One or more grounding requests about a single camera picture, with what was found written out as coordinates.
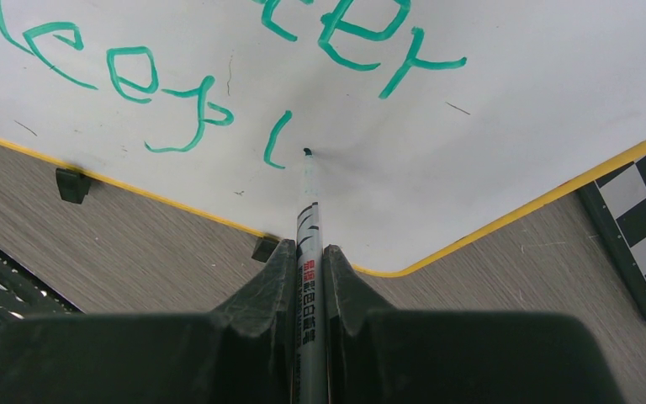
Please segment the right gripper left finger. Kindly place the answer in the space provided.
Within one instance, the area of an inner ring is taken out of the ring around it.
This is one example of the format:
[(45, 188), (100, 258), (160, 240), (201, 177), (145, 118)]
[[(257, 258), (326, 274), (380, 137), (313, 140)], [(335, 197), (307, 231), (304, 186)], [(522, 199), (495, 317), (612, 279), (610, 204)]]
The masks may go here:
[(288, 403), (296, 246), (208, 312), (42, 316), (0, 333), (0, 403)]

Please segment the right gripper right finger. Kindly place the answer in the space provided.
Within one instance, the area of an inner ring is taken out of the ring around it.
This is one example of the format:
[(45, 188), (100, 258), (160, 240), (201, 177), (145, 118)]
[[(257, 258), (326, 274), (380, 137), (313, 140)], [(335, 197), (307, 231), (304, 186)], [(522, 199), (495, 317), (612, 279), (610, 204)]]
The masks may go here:
[(323, 252), (334, 403), (620, 403), (592, 333), (572, 316), (391, 305), (343, 251)]

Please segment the yellow framed whiteboard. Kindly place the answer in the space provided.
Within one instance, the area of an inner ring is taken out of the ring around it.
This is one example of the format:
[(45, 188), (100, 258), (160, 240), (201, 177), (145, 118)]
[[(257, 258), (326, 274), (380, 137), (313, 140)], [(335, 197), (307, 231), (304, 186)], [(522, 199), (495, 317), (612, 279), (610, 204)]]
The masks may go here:
[(646, 1), (0, 1), (0, 144), (407, 274), (646, 152)]

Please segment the green whiteboard marker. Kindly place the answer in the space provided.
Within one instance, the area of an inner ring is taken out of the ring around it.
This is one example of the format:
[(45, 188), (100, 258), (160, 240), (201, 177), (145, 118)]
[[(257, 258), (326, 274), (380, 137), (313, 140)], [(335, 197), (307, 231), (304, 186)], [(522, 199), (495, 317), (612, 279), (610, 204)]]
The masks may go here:
[(302, 209), (296, 232), (296, 333), (294, 402), (327, 403), (326, 304), (322, 270), (319, 195), (314, 155), (304, 149)]

